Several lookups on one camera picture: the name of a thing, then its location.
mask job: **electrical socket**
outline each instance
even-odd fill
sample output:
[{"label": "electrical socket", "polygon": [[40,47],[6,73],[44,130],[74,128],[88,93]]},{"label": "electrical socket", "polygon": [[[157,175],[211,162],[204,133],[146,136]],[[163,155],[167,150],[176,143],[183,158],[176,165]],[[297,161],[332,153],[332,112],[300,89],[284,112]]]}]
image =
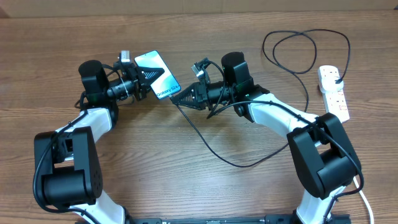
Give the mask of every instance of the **electrical socket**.
[{"label": "electrical socket", "polygon": [[340,78],[338,69],[331,65],[322,65],[318,69],[319,87],[322,93],[329,93],[332,91],[342,90],[344,87],[344,81],[339,84],[336,80]]},{"label": "electrical socket", "polygon": [[340,122],[349,120],[347,102],[343,92],[343,81],[336,84],[340,78],[338,69],[331,65],[323,65],[318,69],[319,89],[322,92],[326,112],[338,117]]}]

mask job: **smartphone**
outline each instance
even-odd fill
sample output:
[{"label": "smartphone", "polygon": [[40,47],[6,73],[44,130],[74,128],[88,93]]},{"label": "smartphone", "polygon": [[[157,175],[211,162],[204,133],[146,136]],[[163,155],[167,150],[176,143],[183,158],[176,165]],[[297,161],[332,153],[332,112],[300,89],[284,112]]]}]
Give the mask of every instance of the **smartphone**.
[{"label": "smartphone", "polygon": [[166,63],[163,61],[162,57],[159,55],[158,51],[154,50],[138,56],[134,61],[136,61],[136,64],[140,67],[164,69],[164,73],[150,86],[158,99],[171,96],[181,90],[180,85],[174,78]]}]

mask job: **wood grain surface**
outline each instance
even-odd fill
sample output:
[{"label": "wood grain surface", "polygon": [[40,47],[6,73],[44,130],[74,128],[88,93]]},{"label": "wood grain surface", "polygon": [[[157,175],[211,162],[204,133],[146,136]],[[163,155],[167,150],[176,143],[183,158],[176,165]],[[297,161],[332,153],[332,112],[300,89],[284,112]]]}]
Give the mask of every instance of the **wood grain surface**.
[{"label": "wood grain surface", "polygon": [[393,10],[396,0],[1,0],[0,18]]},{"label": "wood grain surface", "polygon": [[[0,19],[0,223],[73,223],[76,215],[44,212],[32,195],[33,139],[78,114],[74,102],[83,91],[78,66],[96,59],[112,64],[120,50],[132,56],[158,50],[182,88],[196,78],[190,67],[208,57],[242,51],[256,83],[280,100],[303,109],[300,83],[261,54],[264,36],[273,30],[338,30],[351,40],[345,95],[351,119],[344,127],[361,159],[364,193],[376,223],[398,220],[398,12],[273,12],[173,16],[107,16]],[[314,69],[302,75],[308,88],[308,112],[325,113],[317,68],[343,69],[344,38],[310,34],[317,42]],[[285,35],[275,35],[267,52]],[[303,70],[313,45],[298,37],[281,44],[280,63]],[[209,69],[212,80],[219,73]],[[184,108],[221,156],[237,164],[254,162],[285,140],[269,128],[226,110],[206,120],[207,111]],[[104,189],[137,218],[259,217],[291,213],[303,187],[289,149],[250,168],[217,159],[169,100],[149,97],[121,106],[114,130],[96,144]],[[333,212],[367,223],[359,195],[342,198]]]}]

